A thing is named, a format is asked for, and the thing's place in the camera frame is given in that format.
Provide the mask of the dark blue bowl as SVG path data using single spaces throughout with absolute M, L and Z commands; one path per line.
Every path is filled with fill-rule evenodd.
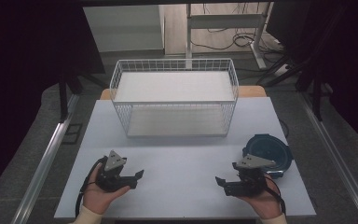
M 253 136 L 242 149 L 243 157 L 248 154 L 275 161 L 273 166 L 263 168 L 263 171 L 273 179 L 283 177 L 294 159 L 290 147 L 270 134 L 256 134 Z

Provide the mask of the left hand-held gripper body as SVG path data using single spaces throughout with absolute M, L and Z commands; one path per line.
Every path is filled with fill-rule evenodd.
M 121 177 L 120 173 L 126 163 L 126 158 L 121 158 L 114 150 L 103 158 L 95 183 L 106 192 L 114 192 L 131 184 L 128 177 Z

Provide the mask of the white power strip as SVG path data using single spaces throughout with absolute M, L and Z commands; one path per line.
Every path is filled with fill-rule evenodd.
M 292 68 L 291 64 L 287 64 L 285 63 L 284 65 L 282 65 L 277 71 L 274 72 L 274 76 L 275 77 L 279 77 L 282 74 L 286 73 L 287 71 L 289 71 Z

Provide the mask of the black stand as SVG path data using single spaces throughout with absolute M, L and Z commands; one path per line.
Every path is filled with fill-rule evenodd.
M 89 74 L 82 71 L 73 71 L 61 73 L 59 75 L 59 95 L 60 95 L 60 123 L 64 123 L 69 117 L 69 105 L 67 99 L 67 89 L 78 95 L 83 91 L 83 86 L 80 83 L 79 78 L 83 77 L 86 80 L 96 84 L 97 86 L 107 89 L 108 84 L 95 77 L 93 74 Z
M 289 61 L 287 55 L 282 56 L 276 63 L 274 63 L 270 69 L 268 69 L 256 84 L 263 88 L 272 87 L 277 85 L 289 77 L 299 74 L 299 78 L 296 82 L 295 88 L 297 91 L 305 92 L 309 86 L 312 86 L 311 98 L 311 111 L 317 120 L 322 121 L 321 114 L 321 98 L 324 95 L 322 90 L 322 74 L 321 69 L 318 67 L 321 53 L 316 50 L 306 60 L 301 63 L 295 64 L 292 68 L 289 68 L 282 75 L 273 78 L 268 82 L 263 82 L 265 78 L 272 75 L 275 71 L 281 68 L 286 62 Z

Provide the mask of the white desk frame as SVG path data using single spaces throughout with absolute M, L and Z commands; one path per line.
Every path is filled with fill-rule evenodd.
M 267 66 L 262 58 L 259 42 L 265 28 L 269 8 L 270 2 L 267 2 L 260 14 L 193 15 L 191 5 L 186 4 L 186 57 L 192 57 L 191 31 L 193 29 L 254 28 L 255 38 L 250 43 L 250 48 L 258 68 L 266 70 Z

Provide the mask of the dark curtain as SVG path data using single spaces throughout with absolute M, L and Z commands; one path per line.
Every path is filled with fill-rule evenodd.
M 297 88 L 332 88 L 330 102 L 358 133 L 358 0 L 276 0 L 269 34 L 297 64 Z
M 102 71 L 80 0 L 0 0 L 0 175 L 33 124 L 44 90 Z

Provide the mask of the white cabinet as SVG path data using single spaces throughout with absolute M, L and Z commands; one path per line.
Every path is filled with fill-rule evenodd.
M 163 49 L 159 6 L 84 7 L 98 51 Z

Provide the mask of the white wire shelf rack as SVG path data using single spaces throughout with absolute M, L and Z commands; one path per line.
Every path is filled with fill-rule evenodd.
M 230 59 L 120 60 L 109 90 L 128 137 L 225 136 L 239 81 Z

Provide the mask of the person's right hand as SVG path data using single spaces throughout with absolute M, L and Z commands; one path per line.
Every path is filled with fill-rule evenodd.
M 254 211 L 261 218 L 274 218 L 283 214 L 280 203 L 267 191 L 262 192 L 257 197 L 241 197 L 241 200 L 250 204 Z

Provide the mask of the aluminium rail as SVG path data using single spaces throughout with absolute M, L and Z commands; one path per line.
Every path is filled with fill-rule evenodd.
M 48 146 L 41 158 L 41 161 L 39 162 L 34 172 L 33 178 L 31 179 L 31 182 L 24 193 L 20 205 L 18 206 L 18 209 L 14 217 L 10 221 L 10 224 L 27 223 L 29 216 L 31 215 L 34 209 L 36 200 L 47 179 L 49 169 L 51 168 L 51 165 L 56 157 L 58 149 L 62 143 L 62 139 L 64 138 L 65 133 L 72 120 L 72 117 L 75 113 L 78 100 L 79 100 L 79 96 L 77 94 L 73 94 L 70 97 L 69 102 L 67 104 L 68 115 L 62 122 L 59 122 L 57 124 L 53 132 L 53 135 L 51 136 L 48 142 Z
M 327 151 L 330 160 L 334 164 L 337 173 L 342 180 L 347 192 L 351 196 L 351 200 L 358 210 L 358 182 L 354 178 L 351 170 L 349 169 L 347 163 L 343 160 L 341 154 L 339 153 L 335 142 L 330 136 L 329 132 L 326 130 L 324 124 L 316 117 L 311 108 L 310 100 L 307 98 L 305 93 L 299 93 L 298 98 L 303 105 L 310 122 L 312 123 L 316 133 L 319 135 L 325 150 Z

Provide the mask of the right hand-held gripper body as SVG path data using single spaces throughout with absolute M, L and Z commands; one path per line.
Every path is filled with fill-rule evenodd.
M 261 194 L 267 187 L 263 168 L 275 165 L 276 162 L 247 154 L 241 161 L 234 162 L 233 168 L 239 172 L 240 182 L 238 186 L 242 188 L 239 197 L 254 197 Z

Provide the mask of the person's left hand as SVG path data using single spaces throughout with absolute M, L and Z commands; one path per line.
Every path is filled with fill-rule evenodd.
M 103 191 L 95 184 L 100 167 L 101 164 L 99 163 L 89 176 L 89 181 L 84 191 L 83 205 L 91 212 L 103 215 L 112 201 L 127 193 L 131 188 L 126 186 L 114 192 Z

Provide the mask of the black floor grille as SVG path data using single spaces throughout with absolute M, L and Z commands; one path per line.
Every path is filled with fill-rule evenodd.
M 82 127 L 82 123 L 70 124 L 65 132 L 62 144 L 75 145 L 80 137 Z

